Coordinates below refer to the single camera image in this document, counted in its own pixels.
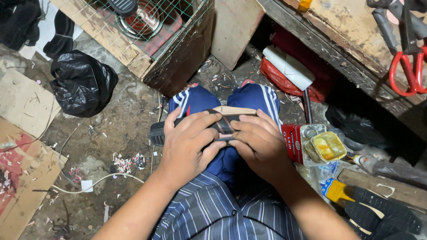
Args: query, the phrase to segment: wire mesh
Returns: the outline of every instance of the wire mesh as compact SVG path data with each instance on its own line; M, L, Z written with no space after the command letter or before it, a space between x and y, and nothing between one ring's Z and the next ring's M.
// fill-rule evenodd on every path
M107 0L84 0L133 44L157 60L185 23L206 0L137 0L137 10L128 17L117 14Z

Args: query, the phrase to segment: wooden workbench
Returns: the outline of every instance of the wooden workbench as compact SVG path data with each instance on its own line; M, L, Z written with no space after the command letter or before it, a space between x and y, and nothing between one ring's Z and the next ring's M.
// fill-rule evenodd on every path
M365 1L314 0L304 14L296 11L298 0L258 2L273 20L427 140L422 113L427 94L401 97L389 87L388 68L393 56L371 15L373 9ZM398 26L394 28L400 42ZM406 89L407 81L400 66L396 80L401 89Z

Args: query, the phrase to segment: metal rod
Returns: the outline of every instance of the metal rod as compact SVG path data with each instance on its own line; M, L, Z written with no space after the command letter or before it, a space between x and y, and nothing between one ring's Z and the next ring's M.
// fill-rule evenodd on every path
M304 112L305 112L305 120L308 124L313 123L313 117L311 116L311 108L310 108L310 96L308 94L308 88L306 88L303 92L304 98Z

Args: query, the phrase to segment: dirty floor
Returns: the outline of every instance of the dirty floor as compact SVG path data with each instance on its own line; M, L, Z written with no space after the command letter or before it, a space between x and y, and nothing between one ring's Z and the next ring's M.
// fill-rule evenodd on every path
M77 38L76 43L77 49L113 67L118 73L119 82L110 104L101 113L83 121L82 118L61 111L41 140L49 146L56 144L55 149L60 152L66 139L83 121L62 150L62 155L68 156L64 172L78 169L77 175L82 180L92 179L95 182L110 173L115 152L124 158L134 157L137 153L146 157L152 156L153 146L149 146L147 135L151 124L158 121L159 114L161 120L166 118L168 99L137 80L124 65L85 32ZM209 89L223 105L226 104L227 97L233 89L240 86L245 79L270 85L276 90L277 88L269 84L258 71L262 52L249 44L245 55L249 56L247 60L232 72L210 56L207 59L210 60L208 67L195 74L191 82L197 82ZM50 63L38 53L32 60L27 60L19 53L0 46L0 56L4 59L6 67L17 67L16 70L34 81L40 80L45 89L52 91L49 86L49 81L53 80L50 75ZM0 72L0 78L4 75L4 70L3 68ZM277 95L281 101L280 119L288 123L305 123L300 104L292 101L290 96L283 92L277 91ZM326 108L322 104L312 103L315 123L326 122L324 117ZM161 159L162 149L157 147L154 151L158 156L146 163L142 170L136 170L132 166L132 175L143 181L148 178L151 167L154 171ZM75 188L64 177L58 177L55 185L70 191L81 190ZM110 206L108 214L111 216L140 186L141 183L134 179L118 177L100 182L92 193L49 192L42 202L42 207L36 211L32 219L35 223L25 229L20 239L59 239L60 236L66 236L69 239L88 240L104 223L104 204ZM70 225L70 232L53 230L54 226L57 227L55 229L61 229L66 228L67 224Z

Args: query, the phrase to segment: hand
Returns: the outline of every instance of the hand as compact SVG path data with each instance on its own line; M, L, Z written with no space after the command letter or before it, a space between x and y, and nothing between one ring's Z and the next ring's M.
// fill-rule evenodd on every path
M178 107L164 122L163 157L156 170L173 191L203 172L218 151L226 146L224 141L212 142L219 137L218 131L207 128L221 119L220 113L194 113L175 126L174 122L180 112L181 108Z
M240 115L240 121L231 126L240 130L233 133L236 140L229 142L262 179L276 186L292 166L288 160L286 142L277 124L261 109L257 116Z

